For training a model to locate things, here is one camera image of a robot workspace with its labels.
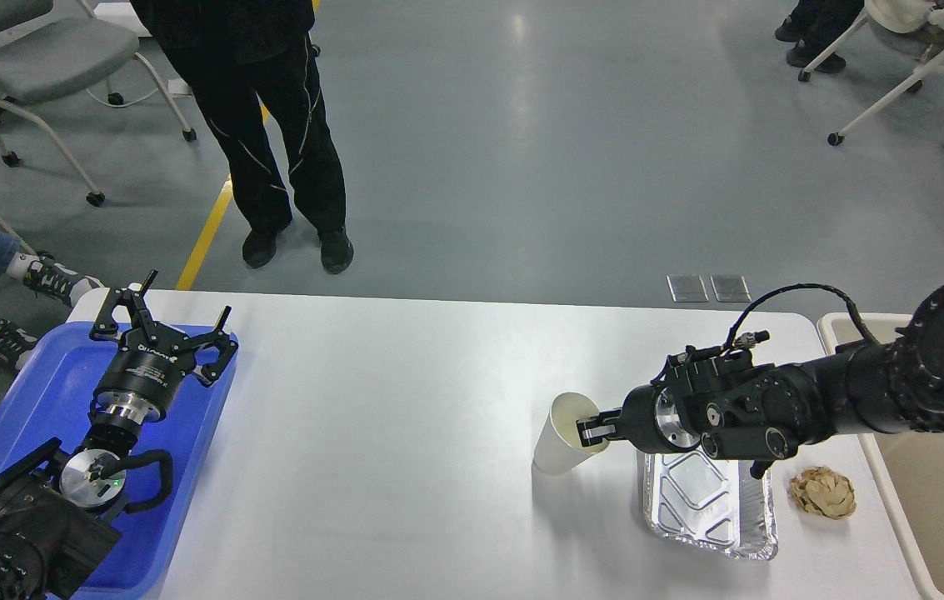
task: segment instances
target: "white paper cup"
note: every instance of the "white paper cup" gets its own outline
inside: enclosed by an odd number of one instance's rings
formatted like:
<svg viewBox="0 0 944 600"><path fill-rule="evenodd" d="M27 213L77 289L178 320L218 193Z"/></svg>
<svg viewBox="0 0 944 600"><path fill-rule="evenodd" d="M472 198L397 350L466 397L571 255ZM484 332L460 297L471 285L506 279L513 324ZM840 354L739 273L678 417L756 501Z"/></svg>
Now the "white paper cup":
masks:
<svg viewBox="0 0 944 600"><path fill-rule="evenodd" d="M575 392L565 392L552 400L549 418L542 427L539 442L535 445L535 466L547 475L560 475L590 456L608 448L608 440L584 448L579 443L579 430L575 421L596 417L601 410L590 398Z"/></svg>

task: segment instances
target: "tabletop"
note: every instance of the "tabletop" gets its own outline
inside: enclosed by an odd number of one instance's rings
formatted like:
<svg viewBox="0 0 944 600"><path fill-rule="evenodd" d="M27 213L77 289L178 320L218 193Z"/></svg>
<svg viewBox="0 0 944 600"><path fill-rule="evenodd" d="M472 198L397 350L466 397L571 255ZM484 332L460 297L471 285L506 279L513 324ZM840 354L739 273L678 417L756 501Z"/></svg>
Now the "tabletop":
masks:
<svg viewBox="0 0 944 600"><path fill-rule="evenodd" d="M103 295L68 320L93 320ZM772 468L770 562L655 536L624 442L566 475L532 467L556 395L620 406L666 354L721 343L737 312L167 290L147 303L170 324L212 324L229 304L242 344L148 598L918 597L856 437ZM747 324L772 332L758 363L823 356L802 316ZM855 515L789 504L788 479L813 464L855 483Z"/></svg>

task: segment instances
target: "black shoe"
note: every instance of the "black shoe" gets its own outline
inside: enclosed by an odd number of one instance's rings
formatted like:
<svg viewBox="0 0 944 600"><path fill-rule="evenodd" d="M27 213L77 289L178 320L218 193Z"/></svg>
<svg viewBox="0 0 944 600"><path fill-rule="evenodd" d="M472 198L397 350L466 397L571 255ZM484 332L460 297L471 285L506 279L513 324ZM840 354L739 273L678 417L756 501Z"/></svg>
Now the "black shoe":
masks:
<svg viewBox="0 0 944 600"><path fill-rule="evenodd" d="M787 64L796 66L796 68L806 68L808 63L815 60L821 52L822 50L810 49L804 45L804 41L799 41L787 52ZM841 73L844 68L846 68L846 59L838 56L838 54L831 53L830 57L827 57L825 61L816 66L816 71L834 75L834 73Z"/></svg>
<svg viewBox="0 0 944 600"><path fill-rule="evenodd" d="M246 242L242 243L242 260L246 261L251 269L267 265L275 255L275 238L289 224L271 229L250 229L250 235L247 235Z"/></svg>
<svg viewBox="0 0 944 600"><path fill-rule="evenodd" d="M804 31L806 30L794 24L794 19L787 17L783 20L783 24L776 29L776 39L779 39L780 42L794 44L798 39L802 39Z"/></svg>
<svg viewBox="0 0 944 600"><path fill-rule="evenodd" d="M41 256L27 266L23 285L34 292L60 300L65 307L75 307L84 293L105 287L97 277L83 276L47 256Z"/></svg>
<svg viewBox="0 0 944 600"><path fill-rule="evenodd" d="M27 358L31 356L31 351L37 343L37 337L29 335L16 326L16 323L7 319L0 320L0 358L16 371L27 363Z"/></svg>
<svg viewBox="0 0 944 600"><path fill-rule="evenodd" d="M346 236L346 228L320 234L320 263L331 274L339 274L353 262L353 244Z"/></svg>

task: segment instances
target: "floor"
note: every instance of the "floor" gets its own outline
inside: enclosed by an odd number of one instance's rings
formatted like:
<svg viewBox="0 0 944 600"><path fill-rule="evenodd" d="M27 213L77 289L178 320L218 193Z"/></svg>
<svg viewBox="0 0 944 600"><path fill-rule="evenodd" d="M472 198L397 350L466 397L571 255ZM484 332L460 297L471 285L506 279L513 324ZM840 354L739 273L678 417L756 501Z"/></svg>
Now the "floor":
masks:
<svg viewBox="0 0 944 600"><path fill-rule="evenodd" d="M754 297L822 282L863 311L912 312L944 283L944 76L829 147L913 63L864 31L842 51L845 72L799 83L772 37L789 8L323 0L312 37L357 247L341 276L322 270L303 220L268 266L247 269L234 205L188 266L227 179L189 98L177 101L192 143L156 96L38 107L106 193L101 208L44 134L6 115L23 165L0 162L0 213L112 285L157 269L157 288L182 277L224 292L677 307L668 274L735 273ZM142 53L175 77L152 41ZM149 89L135 65L114 80L128 99ZM815 320L844 307L795 292L765 310ZM7 280L0 313L41 335L67 309ZM0 363L0 399L13 377Z"/></svg>

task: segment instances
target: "metal plate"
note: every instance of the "metal plate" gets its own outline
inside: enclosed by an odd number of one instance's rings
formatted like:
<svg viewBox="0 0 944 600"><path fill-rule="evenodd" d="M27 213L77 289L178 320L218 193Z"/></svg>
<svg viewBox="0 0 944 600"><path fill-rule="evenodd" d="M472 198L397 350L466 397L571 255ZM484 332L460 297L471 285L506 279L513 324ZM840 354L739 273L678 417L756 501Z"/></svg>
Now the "metal plate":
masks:
<svg viewBox="0 0 944 600"><path fill-rule="evenodd" d="M677 303L708 303L708 293L705 292L705 282L701 276L668 276L668 287L672 292L672 300Z"/></svg>
<svg viewBox="0 0 944 600"><path fill-rule="evenodd" d="M655 534L729 558L775 557L770 472L758 481L750 461L711 460L700 448L644 459L642 510Z"/></svg>
<svg viewBox="0 0 944 600"><path fill-rule="evenodd" d="M746 303L751 300L746 278L743 276L711 276L712 291L720 303Z"/></svg>

